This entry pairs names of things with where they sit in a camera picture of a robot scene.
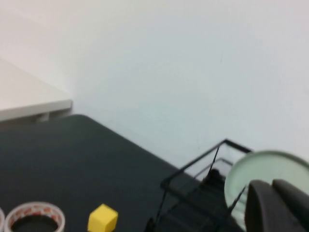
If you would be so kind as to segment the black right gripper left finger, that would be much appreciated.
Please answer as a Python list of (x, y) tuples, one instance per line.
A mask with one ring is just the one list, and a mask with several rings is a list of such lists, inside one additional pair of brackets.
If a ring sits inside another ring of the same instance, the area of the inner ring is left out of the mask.
[(279, 194), (270, 184), (260, 180), (249, 184), (245, 226), (248, 232), (302, 231), (302, 225)]

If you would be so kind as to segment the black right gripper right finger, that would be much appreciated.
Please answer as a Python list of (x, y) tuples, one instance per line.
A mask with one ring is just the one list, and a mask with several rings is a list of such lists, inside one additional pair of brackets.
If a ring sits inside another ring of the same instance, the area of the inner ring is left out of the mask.
[(272, 187), (305, 231), (309, 231), (309, 195), (283, 179), (275, 179)]

